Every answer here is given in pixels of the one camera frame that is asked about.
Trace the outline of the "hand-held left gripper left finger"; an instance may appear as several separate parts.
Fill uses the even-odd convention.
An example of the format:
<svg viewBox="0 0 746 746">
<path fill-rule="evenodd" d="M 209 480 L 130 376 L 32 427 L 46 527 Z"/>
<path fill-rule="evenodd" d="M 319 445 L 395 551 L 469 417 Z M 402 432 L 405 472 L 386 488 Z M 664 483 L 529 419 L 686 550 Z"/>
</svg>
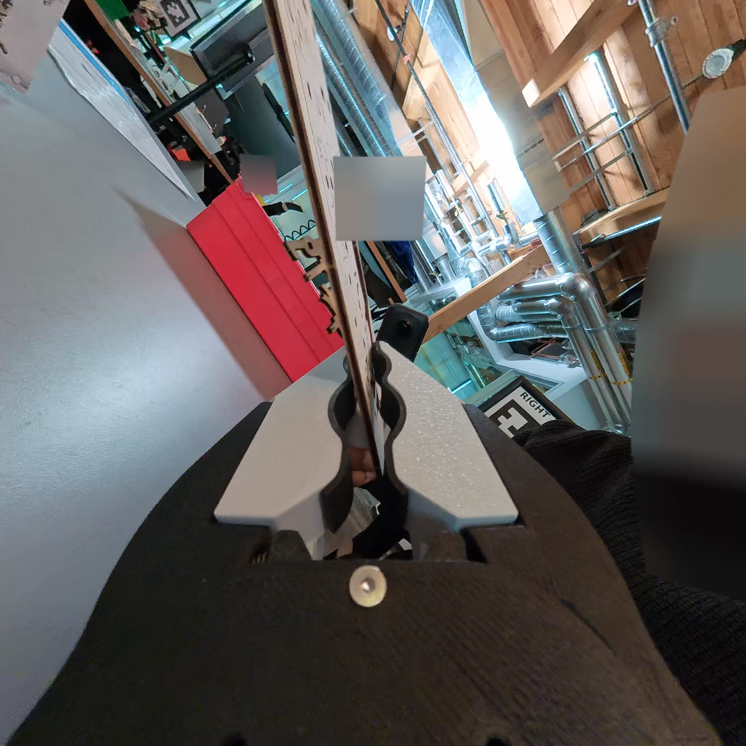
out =
<svg viewBox="0 0 746 746">
<path fill-rule="evenodd" d="M 353 496 L 340 477 L 349 453 L 329 415 L 345 379 L 342 363 L 320 363 L 273 399 L 214 510 L 219 523 L 292 530 L 323 559 L 325 535 L 346 520 Z"/>
</svg>

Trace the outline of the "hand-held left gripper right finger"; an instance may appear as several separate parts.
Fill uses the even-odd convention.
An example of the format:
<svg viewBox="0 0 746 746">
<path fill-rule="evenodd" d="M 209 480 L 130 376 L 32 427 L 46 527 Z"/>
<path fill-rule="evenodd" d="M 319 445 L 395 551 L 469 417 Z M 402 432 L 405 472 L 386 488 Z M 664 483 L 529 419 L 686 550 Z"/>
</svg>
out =
<svg viewBox="0 0 746 746">
<path fill-rule="evenodd" d="M 371 365 L 384 475 L 413 558 L 423 560 L 444 533 L 514 525 L 517 506 L 461 400 L 386 342 L 374 344 Z"/>
</svg>

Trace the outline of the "punched-out wooden puzzle sheet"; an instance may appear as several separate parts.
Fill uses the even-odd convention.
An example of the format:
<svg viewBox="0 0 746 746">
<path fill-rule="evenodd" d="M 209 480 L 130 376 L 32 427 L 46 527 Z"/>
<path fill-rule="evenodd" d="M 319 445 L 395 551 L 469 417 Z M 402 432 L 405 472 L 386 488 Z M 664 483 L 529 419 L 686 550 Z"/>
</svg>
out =
<svg viewBox="0 0 746 746">
<path fill-rule="evenodd" d="M 324 241 L 320 238 L 294 239 L 284 242 L 288 256 L 302 265 L 304 280 L 316 289 L 319 300 L 330 313 L 328 333 L 343 338 L 340 324 L 340 304 L 334 284 L 335 266 Z"/>
</svg>

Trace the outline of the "person's right forearm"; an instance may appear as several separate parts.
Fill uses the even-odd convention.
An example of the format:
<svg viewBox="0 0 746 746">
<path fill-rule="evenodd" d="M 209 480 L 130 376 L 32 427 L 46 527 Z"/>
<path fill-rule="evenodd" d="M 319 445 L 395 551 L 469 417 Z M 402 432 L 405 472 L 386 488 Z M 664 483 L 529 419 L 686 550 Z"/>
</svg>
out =
<svg viewBox="0 0 746 746">
<path fill-rule="evenodd" d="M 552 421 L 514 437 L 603 540 L 648 633 L 724 744 L 745 744 L 745 604 L 645 569 L 627 437 Z"/>
</svg>

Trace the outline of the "bundle of metal pipes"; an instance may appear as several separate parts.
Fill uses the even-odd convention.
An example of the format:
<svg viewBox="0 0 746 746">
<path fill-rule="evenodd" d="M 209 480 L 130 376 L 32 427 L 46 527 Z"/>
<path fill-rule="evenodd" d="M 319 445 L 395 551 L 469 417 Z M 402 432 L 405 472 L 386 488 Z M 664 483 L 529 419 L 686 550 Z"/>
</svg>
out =
<svg viewBox="0 0 746 746">
<path fill-rule="evenodd" d="M 590 270 L 567 228 L 563 214 L 555 208 L 536 220 L 538 238 L 555 274 L 529 279 L 511 286 L 478 310 L 480 325 L 494 342 L 527 339 L 529 333 L 499 328 L 497 322 L 513 325 L 559 326 L 589 381 L 609 428 L 628 434 L 631 424 L 632 369 L 612 321 L 591 280 Z"/>
</svg>

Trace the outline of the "red plastic bin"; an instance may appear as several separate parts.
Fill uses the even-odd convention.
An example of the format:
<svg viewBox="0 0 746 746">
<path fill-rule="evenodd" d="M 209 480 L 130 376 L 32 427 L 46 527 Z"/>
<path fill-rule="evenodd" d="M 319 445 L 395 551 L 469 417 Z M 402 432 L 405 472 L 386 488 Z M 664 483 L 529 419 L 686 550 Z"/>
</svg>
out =
<svg viewBox="0 0 746 746">
<path fill-rule="evenodd" d="M 238 179 L 187 225 L 202 254 L 292 382 L 344 348 L 331 313 L 275 224 Z"/>
</svg>

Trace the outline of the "black pole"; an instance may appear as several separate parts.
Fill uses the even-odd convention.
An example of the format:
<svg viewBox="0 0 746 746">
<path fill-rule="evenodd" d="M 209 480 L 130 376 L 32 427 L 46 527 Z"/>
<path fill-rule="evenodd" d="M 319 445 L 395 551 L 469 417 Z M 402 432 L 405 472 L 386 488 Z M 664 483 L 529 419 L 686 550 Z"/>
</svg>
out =
<svg viewBox="0 0 746 746">
<path fill-rule="evenodd" d="M 254 61 L 255 55 L 251 51 L 251 47 L 246 45 L 239 55 L 221 67 L 215 75 L 208 78 L 204 83 L 196 88 L 190 90 L 185 96 L 178 98 L 171 105 L 161 108 L 156 113 L 150 115 L 146 119 L 146 122 L 151 127 L 156 127 L 165 120 L 172 119 L 182 110 L 196 102 L 210 89 L 214 89 L 217 85 L 222 84 L 231 76 L 238 74 Z"/>
</svg>

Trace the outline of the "black box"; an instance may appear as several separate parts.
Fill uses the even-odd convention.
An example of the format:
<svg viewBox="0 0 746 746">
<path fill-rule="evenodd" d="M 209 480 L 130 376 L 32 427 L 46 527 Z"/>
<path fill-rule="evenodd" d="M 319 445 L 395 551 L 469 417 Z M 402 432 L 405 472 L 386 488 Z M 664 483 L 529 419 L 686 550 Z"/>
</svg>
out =
<svg viewBox="0 0 746 746">
<path fill-rule="evenodd" d="M 208 78 L 231 67 L 236 80 L 248 78 L 274 54 L 266 19 L 259 15 L 227 19 L 192 44 L 191 52 Z"/>
</svg>

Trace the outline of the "white paper sheet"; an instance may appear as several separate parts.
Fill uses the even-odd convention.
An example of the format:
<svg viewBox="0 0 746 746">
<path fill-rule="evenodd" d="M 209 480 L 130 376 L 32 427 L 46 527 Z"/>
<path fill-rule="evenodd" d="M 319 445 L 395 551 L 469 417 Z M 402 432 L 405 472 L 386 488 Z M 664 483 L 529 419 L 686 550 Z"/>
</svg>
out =
<svg viewBox="0 0 746 746">
<path fill-rule="evenodd" d="M 196 199 L 125 89 L 64 20 L 53 32 L 48 53 L 67 83 L 98 114 L 188 198 Z"/>
</svg>

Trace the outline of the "spiral metal duct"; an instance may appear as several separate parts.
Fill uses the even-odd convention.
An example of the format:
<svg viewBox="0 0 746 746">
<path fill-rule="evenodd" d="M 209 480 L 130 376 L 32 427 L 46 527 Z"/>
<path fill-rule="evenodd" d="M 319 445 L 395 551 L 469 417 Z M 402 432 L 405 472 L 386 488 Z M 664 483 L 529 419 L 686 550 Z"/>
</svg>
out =
<svg viewBox="0 0 746 746">
<path fill-rule="evenodd" d="M 333 96 L 369 156 L 403 156 L 394 125 L 401 111 L 351 12 L 340 1 L 312 1 L 316 37 Z"/>
</svg>

